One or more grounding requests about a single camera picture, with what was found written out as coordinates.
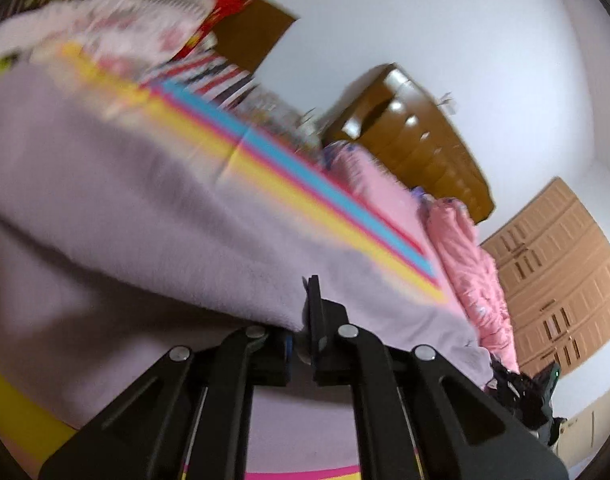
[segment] lavender blanket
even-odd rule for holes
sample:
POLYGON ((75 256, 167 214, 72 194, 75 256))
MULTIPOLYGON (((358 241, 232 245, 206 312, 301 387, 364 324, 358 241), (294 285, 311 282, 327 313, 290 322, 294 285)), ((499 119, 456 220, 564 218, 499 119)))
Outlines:
MULTIPOLYGON (((80 427, 175 344, 256 322, 303 327, 303 277, 387 344, 431 344, 477 384, 474 329, 411 304, 371 262, 200 181, 160 144, 97 118, 38 66, 0 77, 0 373, 80 427)), ((348 392, 297 366, 255 397, 248 470, 357 463, 348 392)))

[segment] striped fabric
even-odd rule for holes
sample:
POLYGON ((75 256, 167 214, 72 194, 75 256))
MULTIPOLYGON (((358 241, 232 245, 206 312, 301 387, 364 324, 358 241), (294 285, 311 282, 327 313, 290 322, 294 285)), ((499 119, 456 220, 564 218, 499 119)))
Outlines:
POLYGON ((149 88, 165 82, 173 82, 219 108, 237 104, 258 84, 247 70, 213 50, 165 63, 140 80, 141 85, 149 88))

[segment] brown leather headboard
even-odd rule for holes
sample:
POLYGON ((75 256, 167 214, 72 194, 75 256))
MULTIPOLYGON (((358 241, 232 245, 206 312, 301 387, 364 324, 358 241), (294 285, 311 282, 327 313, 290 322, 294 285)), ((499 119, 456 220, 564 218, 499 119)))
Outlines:
POLYGON ((437 198, 456 197, 475 222, 494 202, 485 178, 450 121, 396 64, 376 79, 323 133, 323 142, 364 145, 403 184, 437 198))
POLYGON ((266 0, 252 0, 241 12, 216 24, 213 29, 219 40, 216 51, 255 72, 295 20, 266 0))

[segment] yellow fabric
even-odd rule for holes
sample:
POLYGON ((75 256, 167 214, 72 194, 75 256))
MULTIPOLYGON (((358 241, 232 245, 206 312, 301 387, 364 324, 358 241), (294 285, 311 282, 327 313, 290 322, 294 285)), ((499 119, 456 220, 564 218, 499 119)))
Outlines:
POLYGON ((0 376, 0 435, 44 463, 76 430, 56 420, 0 376))

